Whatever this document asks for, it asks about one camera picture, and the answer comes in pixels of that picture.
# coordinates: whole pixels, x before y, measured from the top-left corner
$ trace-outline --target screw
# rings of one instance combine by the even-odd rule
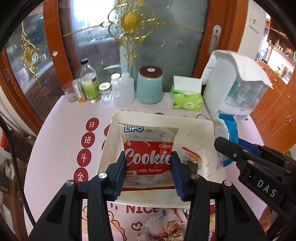
[[[224,184],[225,184],[225,186],[230,187],[230,186],[232,185],[232,182],[229,181],[229,180],[225,180],[225,181],[224,181]]]
[[[66,185],[67,185],[68,187],[72,186],[73,184],[74,184],[74,181],[73,181],[73,180],[68,180],[68,181],[66,181]]]
[[[101,172],[101,173],[99,173],[98,176],[99,176],[99,178],[104,179],[104,178],[107,177],[107,173],[105,173],[105,172]]]
[[[195,174],[191,174],[191,178],[192,179],[199,179],[199,177],[200,176],[198,174],[196,174],[196,173]]]

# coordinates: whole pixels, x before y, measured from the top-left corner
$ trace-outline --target wooden cabinet door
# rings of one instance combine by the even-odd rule
[[[272,72],[271,68],[266,63],[264,63],[262,60],[259,60],[258,64],[260,65],[260,67],[265,71],[265,73],[269,77]]]
[[[256,106],[255,110],[252,112],[251,117],[256,125],[258,125],[269,110],[276,103],[280,97],[280,92],[277,89],[268,88],[264,96]]]
[[[285,125],[265,145],[285,153],[296,143],[296,114],[294,113]]]
[[[269,79],[272,83],[272,86],[276,88],[280,93],[283,93],[285,91],[287,85],[275,72],[271,72]]]
[[[282,94],[263,120],[257,125],[263,142],[267,142],[287,121],[295,110],[295,104]]]
[[[296,103],[296,73],[292,74],[291,79],[285,89],[285,94],[287,94],[293,103]]]

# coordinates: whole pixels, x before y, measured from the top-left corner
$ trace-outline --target towel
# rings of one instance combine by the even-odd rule
[[[265,85],[273,89],[272,84],[268,75],[265,71],[249,57],[242,56],[234,51],[228,50],[215,50],[212,52],[210,59],[202,73],[202,84],[207,84],[212,71],[215,67],[217,59],[219,58],[230,58],[232,59],[237,67],[240,78],[244,81],[262,81]]]

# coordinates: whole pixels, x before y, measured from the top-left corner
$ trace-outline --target white plastic box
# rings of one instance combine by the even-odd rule
[[[202,158],[202,168],[199,169],[198,174],[213,182],[221,183],[225,180],[225,170],[216,171],[217,152],[214,148],[213,122],[133,111],[119,111],[113,116],[97,173],[106,171],[109,164],[117,162],[121,151],[124,150],[118,123],[179,128],[174,140],[173,151],[182,147],[192,151],[200,150],[197,153]],[[180,200],[175,189],[123,191],[116,202],[155,208],[185,208],[190,206],[189,202]]]

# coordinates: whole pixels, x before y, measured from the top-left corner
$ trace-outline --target plastic bottle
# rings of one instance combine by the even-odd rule
[[[119,73],[111,75],[111,89],[112,89],[113,97],[115,97],[115,98],[120,97],[119,84],[118,84],[119,79],[120,79]]]
[[[80,78],[85,95],[89,102],[96,102],[101,98],[96,71],[89,65],[87,58],[81,60],[81,65]]]
[[[134,80],[129,73],[123,73],[118,80],[120,100],[124,106],[131,104],[135,100]]]

